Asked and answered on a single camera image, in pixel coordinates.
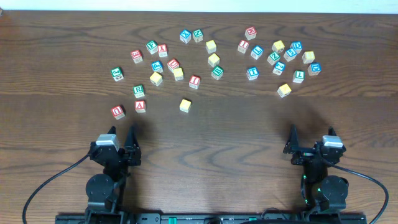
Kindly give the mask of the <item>green R block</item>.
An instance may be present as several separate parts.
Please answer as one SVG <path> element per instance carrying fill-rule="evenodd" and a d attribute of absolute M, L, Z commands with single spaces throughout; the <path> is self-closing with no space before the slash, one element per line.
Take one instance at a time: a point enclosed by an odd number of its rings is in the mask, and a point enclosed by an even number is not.
<path fill-rule="evenodd" d="M 136 98 L 145 97 L 145 91 L 143 85 L 133 86 L 133 94 Z"/>

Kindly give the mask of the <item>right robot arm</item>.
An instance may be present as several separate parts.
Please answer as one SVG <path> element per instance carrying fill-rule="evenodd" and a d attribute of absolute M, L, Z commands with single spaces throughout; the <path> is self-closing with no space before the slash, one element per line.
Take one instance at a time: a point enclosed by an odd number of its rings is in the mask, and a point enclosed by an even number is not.
<path fill-rule="evenodd" d="M 338 217 L 346 208 L 348 181 L 328 174 L 328 168 L 339 163 L 344 152 L 346 148 L 333 128 L 313 147 L 302 147 L 297 129 L 291 125 L 283 153 L 292 155 L 291 164 L 303 167 L 301 194 L 308 207 L 303 212 L 305 221 L 319 222 L 326 215 Z"/>

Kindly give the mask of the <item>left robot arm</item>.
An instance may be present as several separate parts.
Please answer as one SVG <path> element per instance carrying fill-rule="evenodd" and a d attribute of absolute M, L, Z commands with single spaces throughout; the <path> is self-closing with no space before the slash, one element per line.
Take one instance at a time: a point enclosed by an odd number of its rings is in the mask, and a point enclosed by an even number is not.
<path fill-rule="evenodd" d="M 88 206 L 83 223 L 131 223 L 134 216 L 122 208 L 129 168 L 141 165 L 141 149 L 134 127 L 129 128 L 121 147 L 113 126 L 106 134 L 90 143 L 90 160 L 103 166 L 103 172 L 86 183 Z"/>

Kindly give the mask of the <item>yellow O block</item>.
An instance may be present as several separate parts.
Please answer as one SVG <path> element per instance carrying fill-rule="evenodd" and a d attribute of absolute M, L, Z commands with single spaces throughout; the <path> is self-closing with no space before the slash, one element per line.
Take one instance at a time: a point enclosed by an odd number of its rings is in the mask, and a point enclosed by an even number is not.
<path fill-rule="evenodd" d="M 191 105 L 192 105 L 192 102 L 191 102 L 191 101 L 186 100 L 186 99 L 183 99 L 183 100 L 181 101 L 181 103 L 180 103 L 180 106 L 179 106 L 180 111 L 183 111 L 183 112 L 185 112 L 185 113 L 188 113 L 188 112 L 190 111 Z"/>

